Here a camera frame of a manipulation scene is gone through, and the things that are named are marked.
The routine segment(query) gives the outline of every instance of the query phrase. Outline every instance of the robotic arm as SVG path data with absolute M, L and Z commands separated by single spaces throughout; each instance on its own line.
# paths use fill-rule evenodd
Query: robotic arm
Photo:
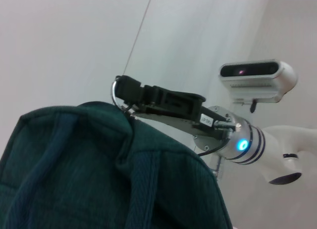
M 224 65 L 220 79 L 235 103 L 250 103 L 251 112 L 257 102 L 280 101 L 297 82 L 293 69 L 276 60 Z M 261 130 L 220 106 L 203 107 L 205 98 L 200 95 L 141 87 L 128 76 L 117 76 L 111 94 L 127 115 L 160 121 L 193 135 L 195 144 L 205 151 L 200 156 L 214 153 L 220 159 L 255 167 L 272 184 L 297 180 L 302 174 L 297 153 L 317 148 L 317 130 L 290 126 Z

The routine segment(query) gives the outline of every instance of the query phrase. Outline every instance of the green backpack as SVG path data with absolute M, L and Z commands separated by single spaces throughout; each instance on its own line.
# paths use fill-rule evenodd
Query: green backpack
M 232 229 L 189 148 L 101 102 L 23 115 L 0 161 L 0 228 Z

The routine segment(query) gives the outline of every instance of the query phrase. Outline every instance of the wire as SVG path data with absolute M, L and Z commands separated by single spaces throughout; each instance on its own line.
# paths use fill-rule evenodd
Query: wire
M 139 26 L 139 30 L 138 30 L 137 36 L 135 37 L 135 40 L 134 40 L 134 43 L 133 43 L 131 52 L 130 52 L 129 57 L 128 57 L 128 60 L 127 60 L 127 64 L 125 65 L 125 68 L 124 68 L 124 71 L 123 71 L 123 75 L 125 74 L 125 72 L 126 72 L 126 70 L 127 70 L 128 64 L 129 64 L 130 59 L 131 59 L 131 56 L 132 56 L 132 53 L 133 53 L 133 51 L 134 51 L 135 45 L 136 45 L 136 43 L 137 43 L 137 40 L 138 40 L 138 38 L 139 38 L 139 35 L 140 35 L 140 32 L 141 32 L 141 28 L 142 28 L 142 26 L 143 26 L 143 22 L 144 22 L 144 19 L 145 19 L 145 16 L 146 16 L 147 13 L 148 13 L 148 9 L 149 9 L 149 6 L 150 6 L 151 1 L 152 1 L 152 0 L 149 0 L 148 5 L 147 5 L 147 7 L 146 7 L 146 9 L 145 9 L 145 12 L 144 12 L 144 15 L 143 15 L 141 24 L 140 24 L 140 26 Z
M 218 147 L 216 147 L 216 148 L 213 148 L 213 149 L 211 149 L 211 150 L 209 150 L 209 151 L 202 152 L 202 153 L 198 154 L 198 156 L 206 156 L 206 155 L 209 155 L 209 154 L 211 154 L 211 153 L 214 153 L 214 152 L 220 150 L 221 148 L 225 147 L 225 146 L 228 144 L 229 140 L 230 140 L 230 139 L 227 138 L 227 139 L 224 141 L 224 143 L 221 144 L 220 146 L 218 146 Z

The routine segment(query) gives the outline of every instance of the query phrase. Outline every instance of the blue ring light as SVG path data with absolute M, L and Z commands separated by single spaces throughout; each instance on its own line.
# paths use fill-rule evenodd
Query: blue ring light
M 248 146 L 249 146 L 249 142 L 246 139 L 241 139 L 237 143 L 237 150 L 238 151 L 244 151 L 245 149 L 248 148 Z

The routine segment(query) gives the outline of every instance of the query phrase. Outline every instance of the camera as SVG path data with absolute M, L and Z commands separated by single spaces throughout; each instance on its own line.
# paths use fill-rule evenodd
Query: camera
M 279 60 L 224 64 L 219 78 L 234 102 L 277 103 L 297 83 L 293 68 Z

